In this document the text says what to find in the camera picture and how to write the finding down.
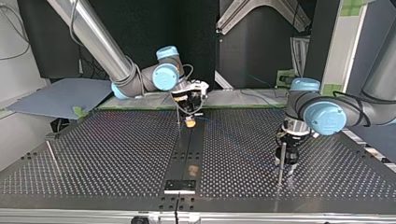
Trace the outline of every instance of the metal post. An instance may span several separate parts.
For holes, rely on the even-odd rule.
[[[286,143],[282,143],[282,148],[280,151],[280,165],[279,165],[279,177],[277,184],[282,185],[283,169],[285,167],[285,157],[286,157]]]
[[[396,21],[376,56],[362,94],[384,101],[396,100]]]
[[[102,24],[88,0],[48,0],[49,4],[70,25],[75,1],[78,1],[74,32],[78,39],[102,65],[113,81],[132,75],[132,65]]]

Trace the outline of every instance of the gray wall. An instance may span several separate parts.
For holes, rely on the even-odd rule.
[[[347,92],[361,92],[395,17],[396,9],[389,0],[376,0],[368,6]],[[350,130],[396,162],[396,125],[354,127]]]

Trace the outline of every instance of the metal rod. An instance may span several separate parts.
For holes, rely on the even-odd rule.
[[[75,1],[77,0],[48,0],[67,25],[70,25]],[[111,80],[122,81],[132,74],[132,65],[88,0],[78,0],[73,30],[96,61],[106,70]]]
[[[286,143],[282,143],[282,148],[280,149],[279,176],[278,176],[278,180],[277,180],[277,184],[279,186],[282,185],[283,169],[285,166],[285,157],[286,157]]]
[[[57,160],[56,160],[56,157],[55,157],[55,154],[53,153],[52,146],[50,145],[50,141],[47,140],[46,143],[47,143],[47,146],[49,147],[49,153],[50,153],[51,157],[52,157],[55,161],[57,161]]]

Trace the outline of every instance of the black panel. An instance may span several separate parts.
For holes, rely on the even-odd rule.
[[[78,47],[46,0],[18,0],[35,61],[44,78],[78,77]]]
[[[155,52],[175,45],[183,63],[194,66],[192,78],[214,85],[216,21],[219,2],[212,0],[91,0],[120,48],[141,67],[157,63]]]
[[[340,0],[317,1],[315,20],[312,24],[311,40],[306,56],[305,77],[311,77],[318,81],[323,79],[339,5]]]
[[[220,0],[221,14],[232,1]],[[316,1],[299,1],[310,20],[314,19]],[[271,7],[249,12],[235,27],[220,38],[219,72],[233,87],[267,88],[248,75],[276,84],[278,70],[292,69],[290,38],[298,34],[291,24]]]

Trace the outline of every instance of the cable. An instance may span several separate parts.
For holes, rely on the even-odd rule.
[[[337,94],[344,95],[346,97],[350,97],[350,98],[353,98],[355,100],[360,100],[362,102],[366,102],[366,103],[374,104],[374,105],[396,105],[396,101],[375,101],[375,100],[368,100],[368,99],[365,99],[365,98],[362,98],[362,97],[359,97],[359,96],[356,96],[356,95],[348,94],[348,93],[345,93],[345,92],[341,92],[341,91],[333,91],[332,92],[333,96],[337,96]]]
[[[69,26],[69,33],[70,33],[70,37],[72,37],[72,39],[74,40],[74,42],[76,42],[76,44],[84,47],[84,45],[79,42],[78,40],[76,40],[76,37],[74,35],[74,22],[76,19],[76,9],[77,9],[77,4],[78,4],[79,0],[75,0],[72,6],[72,14],[70,15],[70,26]]]
[[[188,66],[191,70],[190,70],[189,74],[184,76],[184,78],[182,80],[180,80],[177,84],[180,84],[180,82],[182,82],[184,80],[187,80],[192,75],[192,73],[194,72],[194,66],[192,66],[191,64],[185,63],[182,66],[183,67]]]
[[[183,112],[183,113],[185,113],[185,114],[187,114],[187,115],[190,115],[190,116],[193,115],[193,114],[195,114],[195,113],[197,113],[198,111],[200,111],[200,110],[202,109],[202,107],[204,106],[205,101],[206,101],[206,100],[201,99],[201,103],[200,103],[200,105],[198,106],[198,109],[196,109],[196,110],[194,110],[194,111],[192,111],[192,112],[188,112],[188,111],[184,110],[183,108],[181,108],[180,105],[178,105],[178,103],[174,100],[177,109],[179,109],[181,112]]]
[[[273,87],[272,87],[270,84],[268,84],[267,82],[264,82],[264,81],[262,81],[261,79],[252,76],[251,74],[247,74],[247,76],[248,76],[248,77],[251,77],[251,78],[253,78],[253,79],[259,81],[260,83],[265,84],[267,87],[269,87],[269,89],[271,89],[271,90],[274,92],[275,98],[285,98],[285,97],[286,97],[286,96],[278,96],[278,95],[276,94],[275,88],[273,88]]]
[[[299,6],[300,6],[300,1],[297,0],[297,6],[294,10],[294,15],[293,15],[293,22],[291,23],[291,51],[293,53],[293,58],[294,58],[294,63],[296,65],[297,75],[298,75],[298,77],[302,77],[302,75],[300,74],[300,70],[298,69],[298,66],[297,66],[296,52],[294,50],[294,25],[296,22],[296,16],[297,16],[297,11],[299,9]]]
[[[270,106],[273,107],[273,108],[276,108],[276,109],[283,108],[283,107],[278,107],[278,106],[275,106],[275,105],[270,104],[265,98],[263,98],[263,97],[261,97],[261,96],[259,96],[259,95],[253,95],[253,94],[245,93],[245,92],[243,92],[243,90],[241,90],[241,94],[244,94],[244,95],[247,95],[247,96],[254,96],[254,97],[260,98],[260,99],[262,99],[265,103],[267,103],[268,105],[270,105]]]
[[[5,9],[8,9],[9,11],[11,11],[11,12],[15,15],[15,17],[17,17],[17,19],[18,19],[18,21],[19,21],[19,23],[20,23],[21,29],[22,29],[22,34],[21,34],[21,32],[17,29],[17,27],[14,25],[14,23],[12,23],[12,21],[9,19],[8,15],[1,9],[2,7],[5,8]],[[23,41],[25,41],[25,42],[27,43],[27,47],[26,47],[26,49],[25,49],[22,53],[19,53],[19,54],[17,54],[17,55],[13,55],[13,56],[10,56],[10,57],[6,57],[6,58],[0,58],[0,61],[5,61],[5,60],[11,60],[11,59],[19,58],[19,57],[21,57],[22,55],[26,54],[27,51],[29,51],[29,48],[30,48],[30,42],[29,42],[29,40],[28,40],[28,38],[27,38],[27,34],[26,34],[26,31],[25,31],[25,28],[24,28],[24,25],[23,25],[22,18],[21,18],[21,16],[18,14],[18,12],[17,12],[14,8],[12,8],[12,7],[10,7],[10,6],[6,5],[6,4],[1,4],[1,5],[0,5],[0,11],[1,11],[2,14],[5,16],[6,20],[7,20],[8,23],[12,26],[12,28],[15,30],[15,32],[17,32],[18,36],[19,36]]]
[[[140,68],[139,68],[139,66],[137,66],[136,63],[134,63],[134,61],[132,61],[132,59],[130,57],[128,57],[127,55],[125,55],[125,57],[129,61],[130,65],[132,66],[132,68],[131,68],[132,69],[132,72],[131,72],[131,77],[132,78],[134,77],[134,75],[136,74],[136,71],[137,71],[137,75],[138,75],[138,77],[140,79],[140,87],[142,89],[141,90],[142,91],[142,96],[144,96],[145,95],[145,84],[143,83],[143,75],[142,75],[142,73],[140,71]]]

